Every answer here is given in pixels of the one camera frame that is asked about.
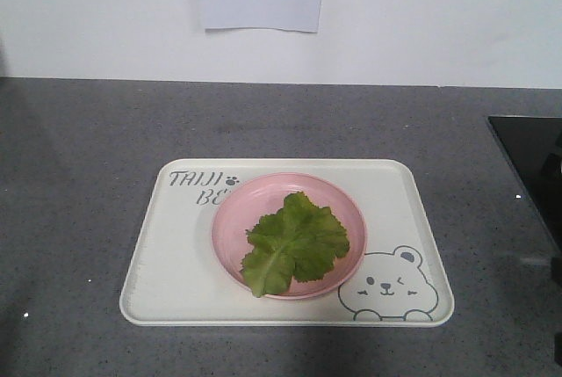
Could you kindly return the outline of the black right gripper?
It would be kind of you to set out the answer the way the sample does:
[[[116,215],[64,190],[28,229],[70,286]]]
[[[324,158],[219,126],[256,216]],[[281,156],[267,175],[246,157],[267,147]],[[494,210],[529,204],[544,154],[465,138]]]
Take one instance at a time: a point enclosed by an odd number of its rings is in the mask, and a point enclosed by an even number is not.
[[[550,259],[551,298],[553,303],[561,306],[561,256],[553,256]]]

